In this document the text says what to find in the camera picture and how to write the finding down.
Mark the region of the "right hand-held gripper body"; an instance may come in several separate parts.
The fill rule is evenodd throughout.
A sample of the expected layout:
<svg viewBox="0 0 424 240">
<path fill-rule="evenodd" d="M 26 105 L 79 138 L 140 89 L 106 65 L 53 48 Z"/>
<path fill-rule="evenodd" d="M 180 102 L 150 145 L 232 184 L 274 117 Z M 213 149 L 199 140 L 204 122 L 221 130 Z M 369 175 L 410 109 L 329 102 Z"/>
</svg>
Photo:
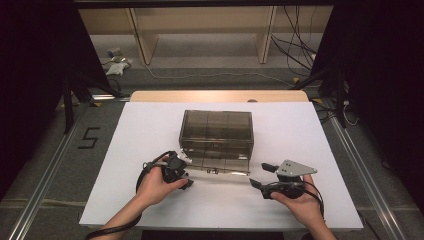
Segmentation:
<svg viewBox="0 0 424 240">
<path fill-rule="evenodd" d="M 262 196 L 264 199 L 270 199 L 272 192 L 278 192 L 290 199 L 296 199 L 305 192 L 305 182 L 302 177 L 316 172 L 315 168 L 292 160 L 284 160 L 278 170 L 274 172 L 278 181 L 263 185 Z"/>
</svg>

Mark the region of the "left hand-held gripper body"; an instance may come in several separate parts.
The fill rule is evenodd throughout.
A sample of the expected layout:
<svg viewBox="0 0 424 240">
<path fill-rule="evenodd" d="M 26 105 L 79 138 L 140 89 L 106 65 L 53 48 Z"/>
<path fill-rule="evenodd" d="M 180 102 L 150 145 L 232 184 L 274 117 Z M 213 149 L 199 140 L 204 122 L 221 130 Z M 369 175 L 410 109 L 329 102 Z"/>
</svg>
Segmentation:
<svg viewBox="0 0 424 240">
<path fill-rule="evenodd" d="M 186 173 L 187 163 L 176 154 L 169 155 L 166 160 L 167 165 L 162 169 L 163 180 L 166 183 L 173 183 L 183 177 Z"/>
</svg>

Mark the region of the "smoky transparent drawer cabinet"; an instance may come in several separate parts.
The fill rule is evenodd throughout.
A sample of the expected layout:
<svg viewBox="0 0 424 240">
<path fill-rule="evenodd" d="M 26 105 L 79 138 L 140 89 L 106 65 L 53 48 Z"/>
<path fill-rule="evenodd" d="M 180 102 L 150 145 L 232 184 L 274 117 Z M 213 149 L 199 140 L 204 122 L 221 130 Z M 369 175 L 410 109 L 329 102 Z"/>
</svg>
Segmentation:
<svg viewBox="0 0 424 240">
<path fill-rule="evenodd" d="M 254 146 L 252 113 L 186 110 L 179 145 L 191 159 L 249 161 Z"/>
</svg>

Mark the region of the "person's left hand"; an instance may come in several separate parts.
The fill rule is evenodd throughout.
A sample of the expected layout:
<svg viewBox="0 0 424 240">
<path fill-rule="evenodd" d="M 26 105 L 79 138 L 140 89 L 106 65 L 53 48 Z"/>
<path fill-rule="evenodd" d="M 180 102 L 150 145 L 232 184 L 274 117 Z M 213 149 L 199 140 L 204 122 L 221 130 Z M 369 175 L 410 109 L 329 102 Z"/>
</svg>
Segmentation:
<svg viewBox="0 0 424 240">
<path fill-rule="evenodd" d="M 187 183 L 188 180 L 184 178 L 167 183 L 163 179 L 162 169 L 152 167 L 138 188 L 135 202 L 140 209 L 144 210 L 149 206 L 160 203 L 168 194 L 182 188 Z"/>
</svg>

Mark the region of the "person's right hand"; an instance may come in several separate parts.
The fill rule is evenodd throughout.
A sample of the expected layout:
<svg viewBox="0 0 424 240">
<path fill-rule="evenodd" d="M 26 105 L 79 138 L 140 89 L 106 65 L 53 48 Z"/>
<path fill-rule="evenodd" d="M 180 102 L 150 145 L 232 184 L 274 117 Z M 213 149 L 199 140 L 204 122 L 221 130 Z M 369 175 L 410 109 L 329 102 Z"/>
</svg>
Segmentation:
<svg viewBox="0 0 424 240">
<path fill-rule="evenodd" d="M 290 199 L 281 193 L 273 192 L 271 198 L 284 204 L 291 211 L 295 219 L 310 231 L 326 226 L 320 212 L 320 204 L 313 196 L 305 193 L 297 199 Z"/>
</svg>

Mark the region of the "black metal stand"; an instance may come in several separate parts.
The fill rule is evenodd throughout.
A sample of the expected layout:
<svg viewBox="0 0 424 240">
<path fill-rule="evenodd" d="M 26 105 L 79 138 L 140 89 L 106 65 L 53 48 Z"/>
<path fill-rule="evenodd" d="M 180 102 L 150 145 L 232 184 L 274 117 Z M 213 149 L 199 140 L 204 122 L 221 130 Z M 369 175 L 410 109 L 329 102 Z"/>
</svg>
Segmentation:
<svg viewBox="0 0 424 240">
<path fill-rule="evenodd" d="M 68 134 L 74 125 L 72 94 L 74 94 L 80 102 L 90 103 L 94 97 L 90 93 L 89 87 L 100 89 L 115 98 L 129 97 L 129 94 L 114 90 L 110 86 L 107 78 L 103 81 L 98 81 L 79 72 L 70 72 L 62 81 L 63 102 L 65 109 L 65 134 Z"/>
<path fill-rule="evenodd" d="M 320 71 L 310 75 L 303 81 L 297 82 L 291 90 L 301 90 L 311 83 L 321 80 L 318 93 L 321 97 L 329 97 L 332 93 L 336 96 L 336 118 L 343 128 L 346 127 L 344 118 L 344 101 L 346 100 L 346 91 L 344 83 L 346 73 L 341 67 L 325 67 Z"/>
</svg>

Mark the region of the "white crumpled cloth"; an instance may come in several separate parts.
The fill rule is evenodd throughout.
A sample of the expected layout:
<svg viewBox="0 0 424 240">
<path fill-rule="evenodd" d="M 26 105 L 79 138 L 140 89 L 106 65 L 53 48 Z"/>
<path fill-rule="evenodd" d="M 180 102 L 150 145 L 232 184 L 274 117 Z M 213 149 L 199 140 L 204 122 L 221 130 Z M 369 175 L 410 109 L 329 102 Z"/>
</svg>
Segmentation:
<svg viewBox="0 0 424 240">
<path fill-rule="evenodd" d="M 120 62 L 108 62 L 105 63 L 104 66 L 107 68 L 107 75 L 119 75 L 122 76 L 125 69 L 131 67 L 131 63 L 128 61 L 120 61 Z"/>
</svg>

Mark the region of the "black curtain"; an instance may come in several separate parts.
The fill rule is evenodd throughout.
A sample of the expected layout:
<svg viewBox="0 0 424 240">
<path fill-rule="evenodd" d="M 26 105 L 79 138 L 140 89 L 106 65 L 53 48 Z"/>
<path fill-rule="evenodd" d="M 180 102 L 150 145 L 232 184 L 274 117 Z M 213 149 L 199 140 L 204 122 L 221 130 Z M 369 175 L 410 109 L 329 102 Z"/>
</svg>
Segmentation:
<svg viewBox="0 0 424 240">
<path fill-rule="evenodd" d="M 326 0 L 312 71 L 341 70 L 360 119 L 424 214 L 424 0 Z"/>
<path fill-rule="evenodd" d="M 0 199 L 30 160 L 69 84 L 109 82 L 74 0 L 0 0 Z"/>
</svg>

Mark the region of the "black overhead bar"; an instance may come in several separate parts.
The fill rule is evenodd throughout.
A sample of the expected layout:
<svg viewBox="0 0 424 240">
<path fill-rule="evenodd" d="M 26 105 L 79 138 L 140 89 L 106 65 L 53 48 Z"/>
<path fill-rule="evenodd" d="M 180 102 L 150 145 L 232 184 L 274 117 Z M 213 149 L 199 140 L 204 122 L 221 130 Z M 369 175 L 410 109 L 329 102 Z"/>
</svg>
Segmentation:
<svg viewBox="0 0 424 240">
<path fill-rule="evenodd" d="M 328 6 L 339 0 L 72 0 L 80 9 L 239 6 Z"/>
</svg>

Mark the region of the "aluminium floor rail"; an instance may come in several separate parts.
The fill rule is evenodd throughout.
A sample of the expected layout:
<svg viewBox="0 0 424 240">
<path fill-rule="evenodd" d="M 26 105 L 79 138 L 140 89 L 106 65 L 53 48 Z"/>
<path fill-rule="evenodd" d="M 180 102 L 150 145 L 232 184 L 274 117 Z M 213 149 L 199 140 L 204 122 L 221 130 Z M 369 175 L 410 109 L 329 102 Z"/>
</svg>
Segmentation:
<svg viewBox="0 0 424 240">
<path fill-rule="evenodd" d="M 82 212 L 111 142 L 124 103 L 101 100 L 74 108 L 64 131 L 57 109 L 11 188 L 0 201 L 0 240 L 82 240 Z"/>
<path fill-rule="evenodd" d="M 379 190 L 376 181 L 365 165 L 362 156 L 358 152 L 348 131 L 343 128 L 337 120 L 332 120 L 331 123 L 338 135 L 338 138 L 344 146 L 350 162 L 352 163 L 353 168 L 355 169 L 357 176 L 361 181 L 389 239 L 407 240 L 407 236 L 404 233 L 399 221 L 397 220 L 394 212 L 391 210 L 382 192 Z"/>
</svg>

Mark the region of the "light wooden shelf frame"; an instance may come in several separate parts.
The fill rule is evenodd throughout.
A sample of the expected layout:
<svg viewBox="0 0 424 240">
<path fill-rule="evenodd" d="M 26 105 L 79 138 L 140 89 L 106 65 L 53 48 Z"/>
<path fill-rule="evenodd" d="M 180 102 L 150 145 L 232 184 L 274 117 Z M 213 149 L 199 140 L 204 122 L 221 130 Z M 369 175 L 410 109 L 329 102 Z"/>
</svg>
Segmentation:
<svg viewBox="0 0 424 240">
<path fill-rule="evenodd" d="M 91 35 L 132 35 L 148 65 L 161 34 L 248 33 L 255 37 L 258 61 L 268 58 L 271 35 L 325 31 L 331 6 L 177 7 L 81 9 Z"/>
</svg>

